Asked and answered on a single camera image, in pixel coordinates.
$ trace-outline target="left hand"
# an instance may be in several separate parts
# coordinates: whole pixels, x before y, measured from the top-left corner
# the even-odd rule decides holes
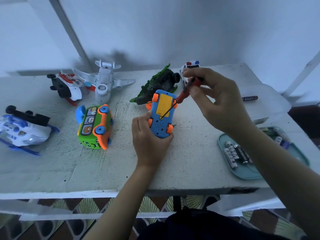
[[[149,128],[150,116],[151,111],[133,118],[131,129],[133,146],[138,157],[137,168],[146,166],[155,172],[165,158],[174,135],[170,134],[164,139],[156,137]]]

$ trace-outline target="plastic toy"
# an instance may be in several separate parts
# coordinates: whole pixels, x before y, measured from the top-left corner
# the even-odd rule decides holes
[[[111,89],[121,90],[123,86],[133,84],[135,79],[116,79],[113,77],[113,70],[121,68],[121,65],[115,63],[102,62],[96,60],[95,64],[99,66],[99,73],[89,74],[74,69],[74,73],[84,80],[86,87],[95,92],[97,104],[106,104],[111,96]]]
[[[77,108],[75,117],[80,125],[80,142],[91,149],[106,150],[111,143],[110,133],[114,123],[109,106],[95,105],[86,109],[82,105]]]
[[[180,75],[179,73],[174,73],[168,67],[170,67],[170,63],[162,71],[154,75],[151,80],[148,80],[146,85],[141,87],[138,96],[131,99],[130,102],[138,105],[146,104],[152,100],[153,95],[159,89],[173,93],[178,88],[175,84],[180,81]]]
[[[181,76],[181,80],[182,80],[182,87],[185,88],[186,84],[188,83],[188,78],[184,77],[182,72],[184,68],[195,68],[195,67],[200,67],[199,66],[199,61],[188,61],[186,64],[184,64],[181,68],[180,68],[180,76]]]
[[[52,80],[51,90],[57,91],[62,99],[66,99],[70,104],[77,106],[77,100],[80,100],[88,93],[83,81],[74,74],[65,74],[59,72],[56,74],[47,74],[47,78]]]
[[[59,132],[57,127],[49,125],[49,117],[35,114],[28,110],[25,113],[16,110],[10,105],[6,108],[6,115],[0,117],[0,134],[6,132],[6,138],[0,141],[13,150],[23,150],[33,155],[39,156],[36,151],[23,146],[38,145],[46,141],[51,132]]]
[[[168,137],[174,127],[172,125],[172,118],[174,116],[174,110],[177,108],[176,104],[169,113],[162,117],[176,102],[177,96],[173,93],[166,92],[163,90],[157,90],[152,98],[152,106],[147,104],[147,108],[151,109],[152,114],[148,120],[149,127],[152,133],[159,138]]]

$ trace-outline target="screwdriver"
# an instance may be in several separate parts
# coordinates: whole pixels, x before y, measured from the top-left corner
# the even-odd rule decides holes
[[[197,86],[200,87],[200,85],[203,82],[203,78],[202,77],[193,77],[190,81],[188,81],[188,83],[186,84],[185,88],[182,90],[182,92],[180,93],[180,95],[176,98],[176,102],[174,103],[174,105],[171,106],[171,108],[163,115],[161,116],[161,119],[163,117],[166,116],[167,113],[169,113],[169,111],[176,105],[176,104],[181,104],[182,101],[187,98],[190,93],[189,93],[189,89],[191,86]]]

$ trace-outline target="teal tray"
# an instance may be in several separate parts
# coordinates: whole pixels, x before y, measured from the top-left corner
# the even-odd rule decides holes
[[[279,127],[268,127],[268,129],[280,129],[283,133],[284,131],[279,128]],[[237,169],[232,169],[230,167],[230,164],[226,158],[226,155],[223,152],[223,149],[226,148],[226,141],[231,141],[231,143],[233,145],[238,144],[236,143],[233,139],[231,139],[229,136],[227,136],[226,134],[222,134],[221,136],[219,136],[218,138],[218,145],[221,149],[222,155],[223,155],[223,159],[227,164],[227,167],[230,169],[230,171],[237,176],[240,179],[243,180],[255,180],[255,179],[262,179],[261,174],[258,172],[258,170],[256,169],[256,167],[254,166],[254,164],[242,164],[240,163],[238,160],[236,160],[236,163],[238,164],[238,168]],[[291,155],[293,155],[294,157],[297,157],[300,159],[300,161],[302,163],[304,163],[307,166],[310,166],[310,162],[309,159],[299,150],[299,148],[294,144],[291,143],[289,148],[288,148],[288,152],[290,152]]]

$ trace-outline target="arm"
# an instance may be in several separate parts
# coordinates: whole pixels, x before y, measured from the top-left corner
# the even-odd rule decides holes
[[[320,176],[252,123],[234,81],[208,68],[186,69],[183,73],[185,77],[204,78],[204,85],[210,88],[190,88],[204,117],[244,148],[305,233],[319,239]],[[214,98],[215,103],[207,96]]]
[[[150,116],[149,111],[133,119],[132,138],[138,157],[136,169],[84,240],[128,239],[142,198],[173,139],[173,134],[165,139],[156,137],[148,125]]]

